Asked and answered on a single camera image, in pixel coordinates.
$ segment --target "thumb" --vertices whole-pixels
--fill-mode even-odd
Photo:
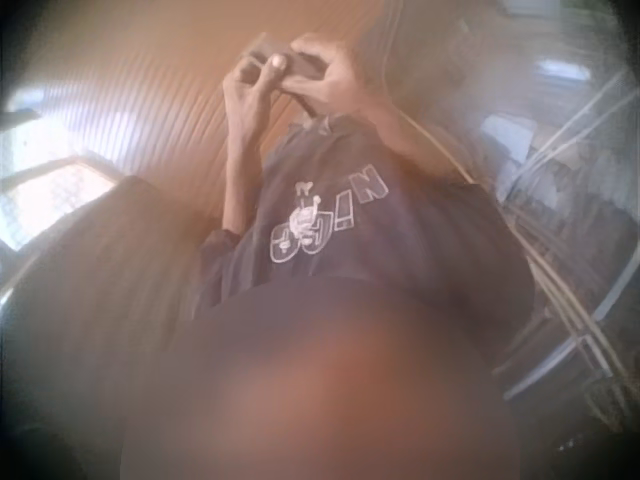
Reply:
[[[320,100],[321,80],[311,80],[302,75],[288,75],[282,80],[282,90]]]
[[[260,72],[255,89],[259,93],[271,93],[279,84],[287,68],[287,57],[280,54],[272,55]]]

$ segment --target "fingernail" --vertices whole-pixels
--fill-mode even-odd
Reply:
[[[273,56],[273,58],[271,59],[271,63],[273,64],[274,67],[276,67],[277,69],[282,70],[286,65],[287,65],[287,59],[285,58],[284,55],[279,55],[276,54]]]

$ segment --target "hand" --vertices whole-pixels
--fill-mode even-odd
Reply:
[[[272,56],[260,69],[243,58],[222,84],[227,111],[229,161],[255,151],[269,126],[271,92],[279,86],[287,59]]]
[[[298,53],[317,57],[327,64],[322,80],[290,75],[282,80],[282,89],[324,104],[328,113],[356,114],[371,103],[368,91],[353,55],[347,46],[307,33],[294,40],[291,48]]]

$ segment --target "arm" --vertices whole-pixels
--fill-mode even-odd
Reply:
[[[317,81],[287,76],[282,81],[284,90],[315,100],[328,113],[351,115],[372,124],[387,148],[412,160],[425,173],[449,181],[461,179],[456,166],[434,143],[432,132],[431,138],[420,133],[390,99],[365,86],[356,62],[343,44],[307,34],[294,41],[291,48],[319,58],[327,69],[324,78]]]
[[[269,125],[271,93],[285,67],[281,55],[274,55],[262,70],[245,58],[224,79],[229,134],[222,228],[238,236],[253,221],[262,184],[260,140]]]

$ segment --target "person's left hand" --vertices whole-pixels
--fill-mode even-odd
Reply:
[[[227,110],[229,160],[256,151],[269,126],[271,92],[280,83],[287,66],[283,55],[273,55],[260,69],[243,58],[222,84]]]

